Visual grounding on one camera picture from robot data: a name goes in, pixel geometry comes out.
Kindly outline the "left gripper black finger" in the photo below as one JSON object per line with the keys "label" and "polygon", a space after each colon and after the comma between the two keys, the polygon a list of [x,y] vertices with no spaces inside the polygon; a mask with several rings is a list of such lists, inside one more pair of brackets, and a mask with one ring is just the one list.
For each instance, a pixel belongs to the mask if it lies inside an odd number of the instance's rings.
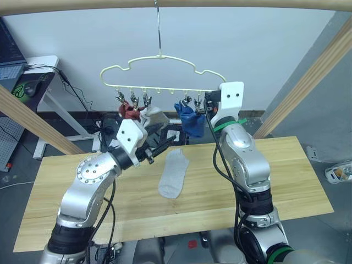
{"label": "left gripper black finger", "polygon": [[159,145],[166,142],[166,138],[162,137],[162,130],[166,127],[161,123],[148,125],[145,127],[147,131],[147,139],[146,142],[150,147],[158,147]]}
{"label": "left gripper black finger", "polygon": [[155,149],[152,150],[152,154],[153,155],[160,155],[167,148],[169,148],[171,145],[173,145],[173,142],[175,139],[176,139],[175,135],[167,138],[165,141],[161,142]]}

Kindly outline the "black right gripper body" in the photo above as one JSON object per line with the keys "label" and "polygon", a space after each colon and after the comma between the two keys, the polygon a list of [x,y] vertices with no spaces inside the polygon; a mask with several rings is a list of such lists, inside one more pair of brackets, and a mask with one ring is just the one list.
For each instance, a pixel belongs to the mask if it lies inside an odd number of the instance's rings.
{"label": "black right gripper body", "polygon": [[221,90],[205,92],[205,102],[209,116],[215,116],[221,101]]}

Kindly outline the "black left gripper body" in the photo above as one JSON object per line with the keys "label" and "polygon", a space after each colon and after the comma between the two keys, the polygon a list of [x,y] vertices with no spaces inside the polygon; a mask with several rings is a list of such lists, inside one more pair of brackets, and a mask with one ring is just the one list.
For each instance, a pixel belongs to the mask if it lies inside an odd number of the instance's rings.
{"label": "black left gripper body", "polygon": [[139,162],[144,160],[147,160],[149,164],[153,164],[154,162],[152,150],[148,146],[139,147],[136,150],[136,157]]}

